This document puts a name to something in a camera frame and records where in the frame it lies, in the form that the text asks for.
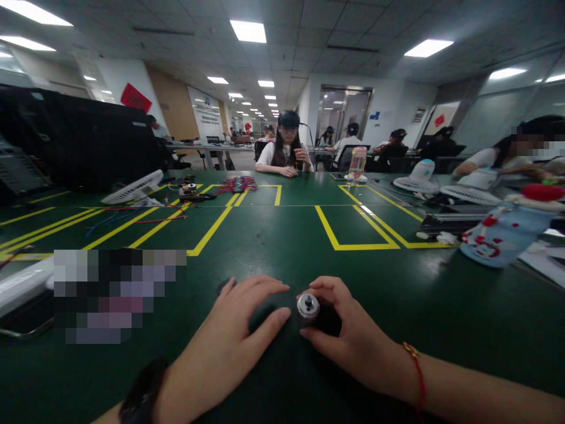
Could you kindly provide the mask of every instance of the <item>small white fan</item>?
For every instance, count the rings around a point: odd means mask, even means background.
[[[440,186],[430,181],[434,169],[436,169],[434,161],[423,159],[414,167],[410,176],[397,178],[393,184],[408,191],[437,193]]]
[[[491,168],[481,168],[461,178],[457,185],[446,185],[441,193],[485,206],[495,206],[502,202],[488,190],[493,186],[498,174]]]
[[[101,201],[106,204],[119,204],[131,200],[141,200],[147,195],[159,190],[159,182],[163,178],[163,171],[157,170],[137,181],[134,181],[130,185],[126,185],[124,188],[104,197]]]

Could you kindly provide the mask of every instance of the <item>left hand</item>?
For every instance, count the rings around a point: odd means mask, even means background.
[[[296,155],[297,161],[310,162],[308,153],[304,149],[294,149],[294,154]]]
[[[186,424],[219,405],[257,364],[290,317],[272,312],[249,334],[249,319],[270,295],[289,287],[267,276],[237,286],[231,279],[188,346],[169,367],[155,405],[155,422]]]

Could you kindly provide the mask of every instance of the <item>green workbench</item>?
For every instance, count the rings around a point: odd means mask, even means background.
[[[565,292],[533,271],[524,266],[486,268],[457,249],[424,243],[414,233],[426,209],[399,206],[390,192],[374,184],[340,187],[345,183],[327,173],[291,180],[245,172],[196,174],[200,191],[214,191],[210,185],[236,175],[253,175],[261,187],[190,207],[185,220],[136,224],[139,213],[132,220],[100,226],[88,238],[87,228],[109,216],[95,209],[102,206],[103,195],[60,189],[30,198],[39,200],[37,209],[0,211],[0,259],[19,244],[35,246],[4,267],[0,279],[53,249],[131,246],[188,254],[186,279],[167,286],[165,297],[154,301],[155,312],[144,315],[143,328],[134,329],[122,344],[64,345],[59,329],[26,342],[0,339],[2,422],[94,419],[124,397],[153,358],[173,361],[180,354],[222,281],[254,274],[276,277],[291,290],[261,306],[252,327],[273,308],[295,309],[295,296],[316,277],[339,276],[394,340],[565,396]],[[167,193],[169,202],[178,198],[168,187],[154,197],[164,201]],[[141,220],[176,212],[157,208]],[[201,418],[245,423],[379,420],[416,422],[416,416],[405,405],[368,392],[313,351],[298,334],[295,318],[244,383]]]

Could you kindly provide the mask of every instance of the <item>white device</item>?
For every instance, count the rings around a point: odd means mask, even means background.
[[[130,185],[104,197],[101,201],[106,204],[119,204],[127,201],[141,200],[147,195],[159,190],[159,182],[163,178],[163,171],[157,170]]]
[[[436,169],[434,161],[422,159],[416,164],[414,170],[408,177],[400,177],[393,181],[397,187],[417,193],[437,193],[440,186],[430,181],[431,175]]]
[[[457,185],[440,188],[440,192],[479,205],[496,206],[502,200],[490,194],[488,190],[497,178],[498,174],[491,168],[480,168],[461,178]]]

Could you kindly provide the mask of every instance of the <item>water bottle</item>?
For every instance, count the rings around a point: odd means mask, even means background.
[[[363,176],[365,162],[367,162],[367,147],[354,147],[351,165],[349,165],[349,172],[347,173],[347,184],[364,183],[367,181],[367,178]]]
[[[556,202],[564,195],[561,187],[528,185],[522,194],[507,196],[479,225],[466,231],[459,249],[483,265],[505,267],[549,228],[555,215],[565,210]]]

